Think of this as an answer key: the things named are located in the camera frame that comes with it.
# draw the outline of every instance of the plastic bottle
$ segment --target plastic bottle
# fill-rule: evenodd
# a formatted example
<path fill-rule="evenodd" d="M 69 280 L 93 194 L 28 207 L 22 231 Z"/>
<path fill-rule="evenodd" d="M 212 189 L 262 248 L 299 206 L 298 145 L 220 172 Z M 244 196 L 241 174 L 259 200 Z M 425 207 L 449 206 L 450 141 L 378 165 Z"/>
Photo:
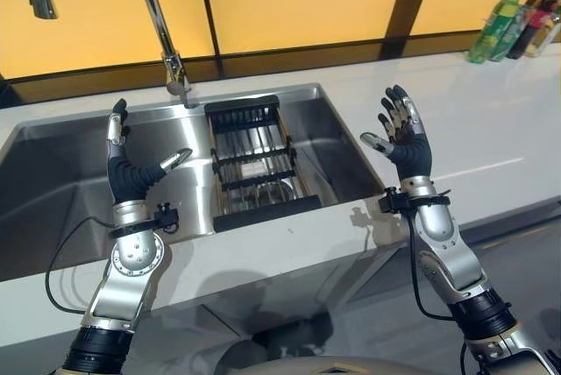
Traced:
<path fill-rule="evenodd" d="M 539 57 L 559 31 L 561 31 L 561 7 L 557 8 L 556 13 L 551 16 L 550 20 L 547 21 L 529 43 L 528 48 L 526 48 L 526 55 L 529 57 Z"/>
<path fill-rule="evenodd" d="M 532 9 L 528 5 L 521 5 L 518 12 L 510 22 L 507 31 L 502 35 L 501 40 L 494 48 L 493 52 L 489 55 L 491 61 L 503 60 L 510 48 L 515 44 L 516 40 L 528 24 L 529 18 L 532 15 Z"/>
<path fill-rule="evenodd" d="M 530 18 L 528 25 L 507 54 L 507 57 L 513 60 L 518 60 L 522 57 L 530 41 L 536 36 L 537 31 L 550 19 L 553 12 L 557 9 L 557 0 L 537 0 L 534 3 L 534 7 L 536 11 Z"/>
<path fill-rule="evenodd" d="M 500 0 L 494 6 L 491 16 L 487 19 L 475 44 L 473 44 L 472 49 L 467 54 L 467 59 L 470 62 L 481 64 L 488 58 L 518 11 L 519 1 Z"/>

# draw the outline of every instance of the white countertop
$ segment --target white countertop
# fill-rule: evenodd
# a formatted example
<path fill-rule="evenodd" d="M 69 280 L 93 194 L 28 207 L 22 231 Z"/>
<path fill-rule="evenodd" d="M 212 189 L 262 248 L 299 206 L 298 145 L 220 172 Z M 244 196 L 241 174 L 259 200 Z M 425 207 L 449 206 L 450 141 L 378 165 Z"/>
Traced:
<path fill-rule="evenodd" d="M 380 97 L 386 86 L 399 83 L 421 112 L 432 146 L 437 188 L 451 188 L 452 212 L 460 224 L 473 223 L 561 195 L 561 149 L 555 142 L 561 124 L 560 58 L 560 44 L 549 46 L 538 59 L 484 66 L 466 62 L 460 53 L 447 53 L 197 83 L 193 92 L 206 97 L 317 82 L 357 138 L 362 131 L 383 134 L 376 119 L 384 112 Z M 109 110 L 120 97 L 131 106 L 170 100 L 164 88 L 147 88 L 0 110 L 0 145 L 21 122 Z M 363 150 L 384 184 L 398 185 L 393 165 L 376 152 Z M 153 307 L 192 301 L 232 283 L 270 278 L 361 253 L 364 228 L 353 226 L 349 217 L 358 207 L 378 222 L 370 203 L 341 204 L 174 244 L 174 261 L 162 276 Z M 377 228 L 367 250 L 398 240 L 389 224 Z M 263 237 L 263 233 L 272 235 Z M 265 251 L 283 259 L 270 259 Z M 80 280 L 70 302 L 77 306 L 80 297 L 89 297 L 103 265 L 91 263 L 55 272 L 53 280 Z M 213 274 L 235 270 L 253 275 L 208 283 Z M 0 305 L 0 346 L 75 329 L 80 321 L 79 315 L 51 307 L 42 274 L 0 283 L 0 297 L 10 298 Z"/>

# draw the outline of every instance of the stainless steel sink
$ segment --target stainless steel sink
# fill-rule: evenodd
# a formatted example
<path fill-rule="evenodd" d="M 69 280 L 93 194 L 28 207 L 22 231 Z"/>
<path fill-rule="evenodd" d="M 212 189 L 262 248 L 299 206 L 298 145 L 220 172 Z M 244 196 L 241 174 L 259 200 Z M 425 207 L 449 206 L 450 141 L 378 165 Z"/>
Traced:
<path fill-rule="evenodd" d="M 277 95 L 297 151 L 302 178 L 322 207 L 380 194 L 383 189 L 319 85 L 219 96 L 211 102 Z M 105 175 L 108 112 L 23 123 L 0 151 L 0 281 L 44 272 L 63 234 L 82 218 L 111 222 Z M 187 162 L 158 183 L 149 207 L 171 202 L 180 229 L 167 242 L 214 233 L 217 214 L 209 130 L 203 106 L 130 108 L 129 159 L 148 166 L 188 146 Z M 107 257 L 111 241 L 94 223 L 68 242 L 57 268 Z"/>

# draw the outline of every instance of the wall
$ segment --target wall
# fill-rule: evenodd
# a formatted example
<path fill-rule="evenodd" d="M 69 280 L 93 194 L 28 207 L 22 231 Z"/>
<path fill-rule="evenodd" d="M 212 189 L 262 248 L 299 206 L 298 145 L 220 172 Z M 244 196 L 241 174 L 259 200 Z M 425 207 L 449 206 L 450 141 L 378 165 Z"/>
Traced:
<path fill-rule="evenodd" d="M 192 81 L 466 49 L 496 2 L 160 0 Z M 0 75 L 22 83 L 108 68 L 74 86 L 48 81 L 41 94 L 14 86 L 23 101 L 163 82 L 161 48 L 144 0 L 54 3 L 59 18 L 41 20 L 28 0 L 0 0 Z M 108 76 L 115 70 L 124 74 Z M 122 81 L 128 83 L 122 87 Z"/>

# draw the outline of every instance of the black clamp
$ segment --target black clamp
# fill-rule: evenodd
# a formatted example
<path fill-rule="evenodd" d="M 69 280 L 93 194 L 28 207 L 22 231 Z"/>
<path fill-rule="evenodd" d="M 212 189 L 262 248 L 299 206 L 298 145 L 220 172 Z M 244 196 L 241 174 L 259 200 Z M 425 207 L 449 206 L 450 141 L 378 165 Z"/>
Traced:
<path fill-rule="evenodd" d="M 152 220 L 114 229 L 109 232 L 109 236 L 113 239 L 118 239 L 120 237 L 126 237 L 132 233 L 142 232 L 144 230 L 159 229 L 162 229 L 170 235 L 179 229 L 179 213 L 177 212 L 177 209 L 169 208 L 169 202 L 166 202 L 163 205 L 158 204 L 158 209 L 154 213 L 154 218 Z"/>
<path fill-rule="evenodd" d="M 382 213 L 410 213 L 420 206 L 432 206 L 433 204 L 450 204 L 450 198 L 441 194 L 434 197 L 420 197 L 410 199 L 407 193 L 398 193 L 395 187 L 386 188 L 386 196 L 378 200 Z"/>

